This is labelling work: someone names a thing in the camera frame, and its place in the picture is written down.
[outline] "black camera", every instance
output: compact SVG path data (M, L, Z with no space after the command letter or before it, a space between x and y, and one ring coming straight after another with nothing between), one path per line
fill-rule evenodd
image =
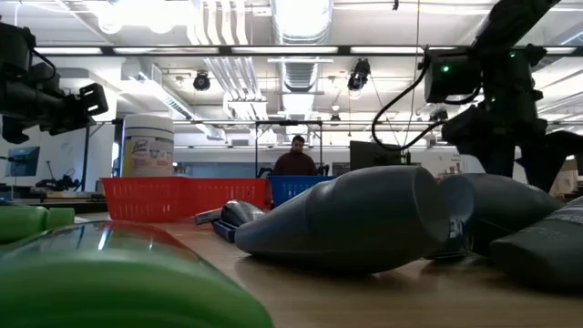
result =
M0 23L0 114L2 137L11 143L28 140L22 131L38 125L51 136L95 124L92 116L107 112L103 87L80 88L79 95L59 89L56 67L35 50L28 28ZM33 55L43 60L32 65Z
M209 72L199 71L192 86L198 91L207 91L210 87Z

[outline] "security camera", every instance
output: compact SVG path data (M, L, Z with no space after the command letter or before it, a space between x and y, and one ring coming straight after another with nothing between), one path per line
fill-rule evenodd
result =
M198 91L206 91L210 87L209 72L199 71L192 86Z

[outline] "dark red shirt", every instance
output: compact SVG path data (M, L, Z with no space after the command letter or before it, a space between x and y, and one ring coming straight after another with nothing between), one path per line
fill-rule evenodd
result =
M275 163L273 175L317 175L316 165L313 159L304 153L290 151Z

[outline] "table surface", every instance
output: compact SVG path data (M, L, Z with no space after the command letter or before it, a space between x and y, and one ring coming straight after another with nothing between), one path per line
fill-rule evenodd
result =
M583 327L583 297L529 290L479 258L331 277L255 260L208 228L157 226L247 289L276 327Z

